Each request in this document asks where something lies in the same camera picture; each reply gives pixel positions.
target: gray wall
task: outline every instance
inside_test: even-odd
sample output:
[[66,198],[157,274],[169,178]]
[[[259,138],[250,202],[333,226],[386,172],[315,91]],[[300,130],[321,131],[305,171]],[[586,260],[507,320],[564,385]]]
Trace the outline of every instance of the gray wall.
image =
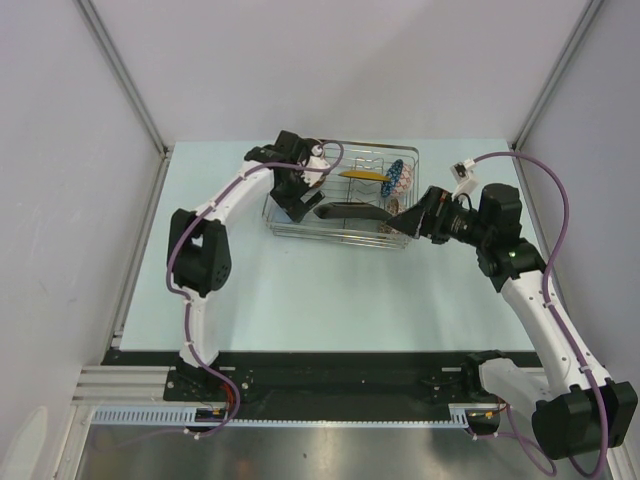
[[511,138],[585,3],[95,0],[169,143]]
[[43,478],[159,159],[71,0],[0,5],[0,460],[45,405]]
[[[566,183],[558,274],[572,318],[617,380],[640,391],[640,2],[608,2],[525,146]],[[560,197],[527,169],[549,239]],[[633,424],[640,438],[640,415]]]

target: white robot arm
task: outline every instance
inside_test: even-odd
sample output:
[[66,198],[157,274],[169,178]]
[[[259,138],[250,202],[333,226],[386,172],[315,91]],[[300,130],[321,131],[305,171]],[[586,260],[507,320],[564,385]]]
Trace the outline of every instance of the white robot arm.
[[[282,131],[274,145],[256,147],[247,153],[242,168],[225,187],[195,211],[177,210],[169,235],[169,289],[190,304],[186,325],[187,342],[182,359],[198,367],[210,365],[218,356],[215,318],[206,315],[206,306],[231,272],[227,229],[246,207],[267,193],[293,222],[299,222],[324,195],[316,192],[306,202],[302,198],[340,159],[329,165],[318,140],[303,139]],[[192,346],[199,359],[194,358]]]
[[[205,316],[205,306],[231,270],[226,229],[247,205],[269,192],[292,221],[300,221],[323,196],[318,192],[307,202],[302,198],[338,162],[329,166],[324,161],[320,142],[281,132],[274,145],[249,152],[238,176],[211,201],[195,211],[175,212],[167,281],[191,304],[181,351],[187,364],[210,365],[218,355],[215,320]],[[468,390],[497,395],[531,418],[538,443],[552,459],[601,447],[601,405],[606,408],[608,446],[620,445],[637,405],[635,391],[628,382],[613,382],[580,338],[552,286],[545,295],[550,301],[545,301],[546,265],[536,248],[520,238],[518,190],[487,185],[478,210],[457,201],[477,185],[472,166],[465,162],[452,168],[459,184],[453,194],[432,186],[416,205],[387,221],[400,232],[435,244],[453,237],[474,246],[480,269],[516,312],[548,379],[548,384],[540,382],[501,352],[483,352],[471,355],[463,366]]]

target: metal dish rack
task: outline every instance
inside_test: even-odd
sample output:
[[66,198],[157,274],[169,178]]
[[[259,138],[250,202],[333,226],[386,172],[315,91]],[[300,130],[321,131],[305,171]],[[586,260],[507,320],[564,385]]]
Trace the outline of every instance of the metal dish rack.
[[[344,157],[317,189],[310,190],[302,199],[306,201],[318,190],[325,198],[319,203],[328,202],[366,202],[386,209],[391,198],[380,196],[380,182],[341,177],[346,170],[369,170],[384,174],[391,164],[401,159],[413,168],[413,185],[410,191],[399,199],[401,208],[408,208],[419,199],[420,162],[418,150],[414,147],[382,145],[374,143],[341,142]],[[325,148],[325,159],[333,163],[339,149],[333,145]],[[300,223],[293,223],[267,195],[262,217],[274,235],[296,238],[308,238],[349,245],[364,245],[380,248],[405,248],[411,239],[400,233],[382,233],[382,222],[364,219],[325,219],[322,220],[310,211]]]

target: tabletop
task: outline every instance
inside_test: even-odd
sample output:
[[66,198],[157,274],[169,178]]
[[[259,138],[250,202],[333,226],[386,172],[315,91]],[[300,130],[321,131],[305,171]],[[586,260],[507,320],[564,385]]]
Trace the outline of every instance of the tabletop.
[[[420,152],[420,188],[453,189],[449,167],[504,140],[376,140]],[[176,144],[127,315],[120,349],[179,350],[181,298],[164,285],[169,222],[178,208],[212,197],[247,151],[270,141]],[[519,186],[510,158],[476,168],[481,185]],[[478,204],[481,188],[472,195]],[[215,315],[222,350],[452,351],[533,350],[511,308],[477,266],[472,247],[455,240],[413,240],[404,250],[274,236],[250,206],[229,232],[233,268],[207,315]],[[537,245],[527,206],[522,235]]]

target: purple cable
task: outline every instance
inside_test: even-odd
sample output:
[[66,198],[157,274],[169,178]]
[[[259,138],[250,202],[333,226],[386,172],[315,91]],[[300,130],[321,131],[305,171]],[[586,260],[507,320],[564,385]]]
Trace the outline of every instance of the purple cable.
[[[334,168],[336,168],[338,166],[338,164],[342,161],[342,157],[344,156],[344,146],[342,145],[342,143],[335,141],[335,140],[327,140],[322,142],[322,146],[324,147],[327,144],[333,143],[335,145],[337,145],[340,149],[340,153],[338,154],[338,157],[336,159],[335,162],[333,162],[330,166],[328,166],[327,168],[313,168],[313,167],[303,167],[301,165],[292,165],[292,164],[288,164],[288,163],[279,163],[279,162],[270,162],[270,163],[264,163],[261,165],[257,165],[253,168],[250,168],[249,170],[247,170],[244,173],[244,176],[239,176],[236,177],[231,183],[229,183],[229,185],[227,185],[227,187],[213,200],[214,205],[219,205],[221,201],[223,201],[227,195],[229,195],[234,188],[236,188],[238,186],[238,184],[240,184],[241,182],[243,182],[249,175],[252,175],[253,173],[262,170],[264,168],[285,168],[285,169],[289,169],[289,170],[298,170],[298,171],[307,171],[307,172],[316,172],[316,173],[330,173]],[[184,333],[185,333],[185,338],[187,341],[187,344],[189,345],[189,352],[191,352],[191,355],[193,356],[193,358],[195,359],[196,363],[198,365],[200,365],[205,371],[207,371],[208,373],[210,373],[211,375],[219,378],[220,380],[222,380],[223,382],[225,382],[226,384],[228,384],[231,387],[231,390],[233,390],[233,396],[235,398],[235,403],[233,406],[233,410],[232,412],[227,415],[227,418],[225,418],[222,422],[220,422],[219,425],[217,425],[216,427],[214,427],[213,429],[209,430],[206,433],[201,434],[199,437],[200,438],[206,438],[209,437],[211,435],[213,435],[214,433],[218,432],[222,427],[224,427],[226,424],[228,424],[231,420],[233,420],[236,415],[238,414],[238,410],[240,409],[240,391],[238,390],[238,387],[236,386],[235,383],[233,383],[231,381],[231,379],[229,379],[228,377],[226,377],[225,375],[221,374],[220,372],[215,371],[213,368],[211,368],[209,365],[207,365],[202,358],[200,357],[200,355],[198,354],[198,352],[196,351],[196,349],[193,346],[193,340],[191,337],[191,328],[190,328],[190,321],[191,321],[191,295],[189,295],[187,292],[185,292],[184,290],[180,290],[179,288],[176,288],[173,286],[173,283],[171,281],[171,272],[173,272],[173,266],[176,263],[176,258],[178,258],[178,253],[180,252],[180,250],[182,249],[182,247],[184,246],[185,242],[187,241],[187,239],[191,236],[191,234],[193,233],[193,230],[198,226],[198,224],[210,213],[215,211],[215,207],[214,206],[210,206],[205,208],[205,210],[196,217],[196,219],[191,222],[191,224],[185,229],[185,231],[182,233],[182,235],[180,236],[180,238],[178,239],[178,242],[176,243],[175,247],[173,248],[171,255],[169,257],[169,261],[167,262],[167,272],[165,275],[165,283],[167,285],[167,289],[172,292],[175,293],[177,295],[181,295],[182,297],[184,297],[184,299],[187,301],[185,309],[184,309]]]
[[[553,270],[553,265],[556,261],[556,258],[558,257],[558,253],[560,252],[560,248],[562,247],[562,244],[564,242],[564,238],[567,234],[567,229],[569,228],[569,196],[567,195],[567,191],[564,188],[562,181],[555,174],[555,172],[551,170],[551,168],[549,168],[547,165],[542,163],[540,160],[538,160],[537,158],[532,157],[531,155],[527,155],[526,153],[493,152],[493,153],[487,153],[485,155],[481,155],[477,158],[474,158],[473,161],[475,163],[478,163],[493,157],[520,158],[522,160],[526,160],[528,162],[531,162],[537,165],[538,167],[540,167],[542,170],[544,170],[549,174],[549,176],[553,179],[553,181],[558,186],[558,190],[560,190],[560,195],[562,196],[562,203],[564,207],[562,228],[560,229],[560,235],[558,235],[558,241],[556,242],[555,246],[553,247],[553,250],[551,251],[551,255],[549,256],[549,261],[547,262],[547,268],[545,269],[544,274],[542,276],[542,296],[544,298],[544,301],[547,302],[549,311],[551,312],[551,315],[553,316],[556,323],[558,324],[558,327],[560,327],[560,330],[562,330],[562,334],[567,339],[567,342],[569,342],[569,345],[571,346],[573,353],[578,359],[578,363],[580,364],[580,367],[582,368],[585,376],[587,377],[589,386],[593,390],[593,393],[596,398],[596,404],[598,405],[598,414],[600,415],[600,432],[601,432],[600,453],[598,455],[598,462],[596,464],[596,467],[594,468],[593,472],[587,473],[584,471],[584,469],[580,465],[578,465],[575,458],[569,457],[569,460],[571,461],[571,464],[573,465],[573,467],[583,477],[597,478],[602,474],[602,472],[604,471],[605,465],[607,463],[607,449],[609,448],[609,423],[607,420],[607,410],[604,405],[604,399],[602,398],[602,393],[600,392],[600,388],[598,388],[598,382],[596,382],[596,379],[593,376],[591,369],[589,368],[587,359],[582,353],[582,350],[580,350],[580,347],[578,346],[576,339],[573,337],[573,335],[569,331],[569,328],[567,327],[566,323],[564,323],[564,320],[558,313],[558,310],[556,310],[556,307],[552,303],[550,303],[551,296],[549,295],[549,281],[551,277],[551,271]],[[520,444],[522,445],[522,448],[525,450],[525,453],[526,453],[527,449],[525,448],[524,443],[520,442]]]
[[[507,406],[507,415],[511,415],[511,406],[509,405]],[[513,428],[513,433],[497,432],[495,435],[476,435],[475,433],[473,433],[473,430],[471,430],[470,428],[468,428],[466,431],[470,435],[473,435],[474,440],[493,440],[495,438],[511,438],[513,440],[518,440],[518,443],[520,443],[522,450],[524,450],[524,453],[527,455],[527,457],[529,457],[529,460],[531,460],[531,462],[536,467],[538,467],[538,470],[540,470],[542,473],[544,473],[548,477],[555,477],[558,474],[558,467],[556,467],[555,462],[545,455],[545,453],[542,451],[542,448],[540,448],[540,445],[538,445],[534,440],[531,440],[530,438],[522,435],[518,431],[518,429],[515,427],[514,423],[511,424],[511,427]],[[529,445],[530,447],[535,448],[544,458],[546,458],[547,461],[549,462],[549,465],[551,465],[551,471],[546,470],[542,466],[542,464],[538,462],[538,460],[533,456],[531,451],[525,447],[525,445]]]

